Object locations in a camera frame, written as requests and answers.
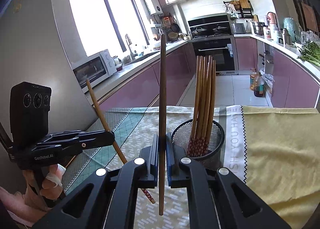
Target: kitchen counter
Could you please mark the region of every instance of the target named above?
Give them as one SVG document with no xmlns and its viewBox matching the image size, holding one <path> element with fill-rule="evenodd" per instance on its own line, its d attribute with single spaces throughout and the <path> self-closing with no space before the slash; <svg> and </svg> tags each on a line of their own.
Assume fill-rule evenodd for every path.
<svg viewBox="0 0 320 229">
<path fill-rule="evenodd" d="M 188 43 L 187 40 L 177 41 L 174 43 L 167 43 L 166 54 L 169 54 L 170 52 L 176 50 L 177 48 L 179 48 L 187 43 Z M 125 65 L 121 71 L 114 73 L 111 77 L 105 79 L 100 84 L 93 87 L 93 91 L 94 91 L 94 94 L 95 94 L 97 100 L 101 99 L 105 94 L 110 92 L 116 86 L 118 86 L 122 82 L 126 81 L 128 78 L 130 78 L 134 74 L 138 73 L 140 70 L 142 70 L 146 66 L 152 64 L 153 62 L 155 62 L 158 59 L 160 59 L 160 51 L 150 57 L 147 57 L 146 59 L 144 59 L 142 61 L 132 63 L 129 65 Z M 89 103 L 92 105 L 93 102 L 92 102 L 92 99 L 90 97 L 89 92 L 86 92 L 85 96 L 87 97 Z"/>
<path fill-rule="evenodd" d="M 315 78 L 318 79 L 318 82 L 320 82 L 320 67 L 317 67 L 307 61 L 302 61 L 301 59 L 298 59 L 298 56 L 300 56 L 300 51 L 295 46 L 283 45 L 280 43 L 273 42 L 271 39 L 265 39 L 264 36 L 257 36 L 253 34 L 235 34 L 234 36 L 235 38 L 240 38 L 240 37 L 255 38 L 282 51 L 283 53 L 288 55 L 291 59 L 299 63 L 299 65 L 305 68 L 310 74 L 312 74 Z"/>
</svg>

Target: camera lens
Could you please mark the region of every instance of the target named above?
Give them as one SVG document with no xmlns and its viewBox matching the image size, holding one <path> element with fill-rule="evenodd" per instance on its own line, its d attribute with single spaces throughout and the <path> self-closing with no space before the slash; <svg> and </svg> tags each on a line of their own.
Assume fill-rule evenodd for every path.
<svg viewBox="0 0 320 229">
<path fill-rule="evenodd" d="M 23 105 L 25 107 L 29 107 L 31 104 L 31 95 L 30 94 L 26 94 L 23 98 Z"/>
<path fill-rule="evenodd" d="M 45 106 L 47 106 L 49 104 L 49 96 L 46 95 L 44 97 L 43 103 L 44 103 Z"/>
<path fill-rule="evenodd" d="M 35 98 L 33 98 L 33 104 L 36 108 L 39 108 L 41 106 L 42 96 L 41 94 L 36 94 Z"/>
</svg>

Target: tiled floor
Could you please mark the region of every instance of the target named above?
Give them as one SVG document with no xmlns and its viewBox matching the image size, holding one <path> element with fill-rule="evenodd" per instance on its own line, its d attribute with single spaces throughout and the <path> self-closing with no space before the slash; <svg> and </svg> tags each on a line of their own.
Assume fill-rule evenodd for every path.
<svg viewBox="0 0 320 229">
<path fill-rule="evenodd" d="M 251 105 L 269 107 L 265 97 L 255 97 L 249 88 L 249 76 L 217 76 L 215 107 Z M 193 107 L 195 103 L 196 79 L 192 82 L 180 106 Z"/>
</svg>

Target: mesh pencil holder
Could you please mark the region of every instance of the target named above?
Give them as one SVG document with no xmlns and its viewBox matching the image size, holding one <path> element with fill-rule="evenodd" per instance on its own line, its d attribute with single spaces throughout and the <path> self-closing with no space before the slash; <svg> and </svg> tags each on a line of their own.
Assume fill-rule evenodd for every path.
<svg viewBox="0 0 320 229">
<path fill-rule="evenodd" d="M 185 153 L 188 152 L 192 120 L 185 121 L 172 132 L 172 144 L 180 146 Z M 220 149 L 224 143 L 224 130 L 219 123 L 212 121 L 212 130 L 207 154 L 201 157 L 190 157 L 199 161 L 205 168 L 217 170 L 220 165 Z"/>
</svg>

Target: yellow cloth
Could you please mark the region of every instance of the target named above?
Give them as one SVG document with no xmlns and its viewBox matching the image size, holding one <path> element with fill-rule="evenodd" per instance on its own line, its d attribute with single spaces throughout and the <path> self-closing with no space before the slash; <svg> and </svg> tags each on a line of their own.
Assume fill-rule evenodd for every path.
<svg viewBox="0 0 320 229">
<path fill-rule="evenodd" d="M 316 109 L 243 106 L 246 184 L 292 229 L 320 202 L 320 114 Z"/>
</svg>

